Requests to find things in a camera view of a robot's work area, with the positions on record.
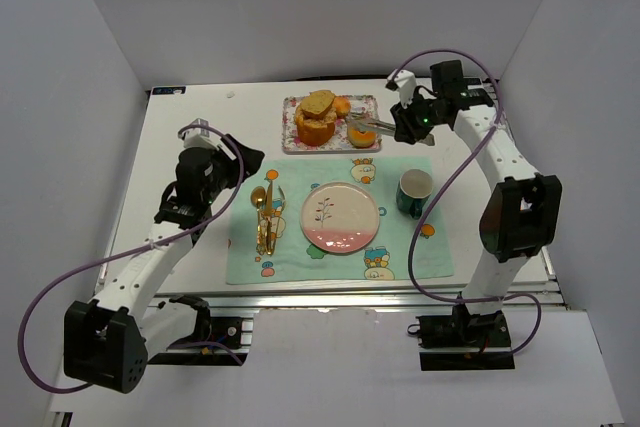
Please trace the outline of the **metal serving tongs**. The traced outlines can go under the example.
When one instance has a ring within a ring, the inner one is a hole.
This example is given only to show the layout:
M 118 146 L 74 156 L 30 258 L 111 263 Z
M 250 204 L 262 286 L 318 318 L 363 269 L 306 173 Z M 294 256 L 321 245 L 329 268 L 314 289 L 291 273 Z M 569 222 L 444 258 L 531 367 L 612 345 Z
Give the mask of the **metal serving tongs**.
M 409 135 L 404 132 L 398 134 L 396 126 L 394 124 L 368 117 L 364 114 L 349 114 L 346 117 L 346 121 L 349 127 L 354 128 L 358 131 L 375 132 L 376 134 L 380 134 L 382 136 L 392 137 L 396 142 L 409 145 L 423 144 L 429 147 L 434 147 L 436 145 L 435 137 L 431 133 L 428 133 L 423 139 L 411 140 L 409 138 Z

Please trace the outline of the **orange glazed donut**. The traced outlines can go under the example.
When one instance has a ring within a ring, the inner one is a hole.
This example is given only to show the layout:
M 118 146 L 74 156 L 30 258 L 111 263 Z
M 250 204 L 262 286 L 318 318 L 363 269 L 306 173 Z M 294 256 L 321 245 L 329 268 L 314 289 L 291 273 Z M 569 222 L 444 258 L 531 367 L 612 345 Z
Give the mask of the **orange glazed donut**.
M 374 131 L 361 131 L 356 127 L 347 128 L 347 140 L 359 149 L 371 148 L 378 140 L 378 135 Z

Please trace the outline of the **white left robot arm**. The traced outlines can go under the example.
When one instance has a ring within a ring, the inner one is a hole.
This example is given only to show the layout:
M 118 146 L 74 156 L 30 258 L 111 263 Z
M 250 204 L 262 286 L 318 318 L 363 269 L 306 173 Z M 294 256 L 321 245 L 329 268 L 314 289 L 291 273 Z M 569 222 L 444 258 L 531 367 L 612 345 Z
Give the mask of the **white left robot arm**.
M 175 179 L 162 193 L 142 252 L 89 301 L 76 301 L 65 313 L 63 371 L 70 378 L 129 393 L 155 356 L 211 338 L 204 299 L 178 295 L 154 312 L 148 306 L 215 219 L 219 194 L 255 175 L 265 155 L 230 135 L 219 146 L 201 134 L 184 133 L 183 139 Z

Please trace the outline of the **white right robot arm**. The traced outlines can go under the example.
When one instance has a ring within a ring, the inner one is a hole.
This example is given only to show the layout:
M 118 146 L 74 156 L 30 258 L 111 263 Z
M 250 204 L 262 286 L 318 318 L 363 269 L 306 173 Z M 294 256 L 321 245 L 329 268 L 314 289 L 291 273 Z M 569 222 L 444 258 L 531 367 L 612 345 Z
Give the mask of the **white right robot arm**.
M 423 97 L 413 73 L 389 75 L 399 95 L 391 109 L 397 140 L 415 144 L 447 125 L 467 145 L 491 196 L 479 222 L 483 252 L 471 280 L 457 298 L 472 317 L 498 312 L 522 267 L 554 236 L 562 195 L 555 175 L 543 175 L 520 153 L 501 126 L 494 101 L 469 86 L 458 60 L 431 67 L 431 94 Z

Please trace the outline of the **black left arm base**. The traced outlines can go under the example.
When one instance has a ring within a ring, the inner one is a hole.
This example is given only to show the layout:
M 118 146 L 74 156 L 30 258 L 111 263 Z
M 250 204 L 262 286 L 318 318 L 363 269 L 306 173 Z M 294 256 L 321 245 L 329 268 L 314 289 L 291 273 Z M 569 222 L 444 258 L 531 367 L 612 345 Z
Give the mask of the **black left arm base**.
M 241 366 L 248 357 L 253 319 L 212 309 L 203 298 L 179 295 L 161 299 L 151 311 L 188 307 L 196 313 L 194 332 L 173 341 L 148 361 L 150 365 Z

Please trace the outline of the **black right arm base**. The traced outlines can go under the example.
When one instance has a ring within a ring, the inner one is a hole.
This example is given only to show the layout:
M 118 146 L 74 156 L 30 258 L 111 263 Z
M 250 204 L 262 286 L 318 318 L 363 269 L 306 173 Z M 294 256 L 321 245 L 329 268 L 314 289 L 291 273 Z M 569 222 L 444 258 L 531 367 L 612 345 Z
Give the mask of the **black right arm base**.
M 448 315 L 417 317 L 407 334 L 419 345 L 424 372 L 498 371 L 515 368 L 504 313 L 472 315 L 457 304 Z

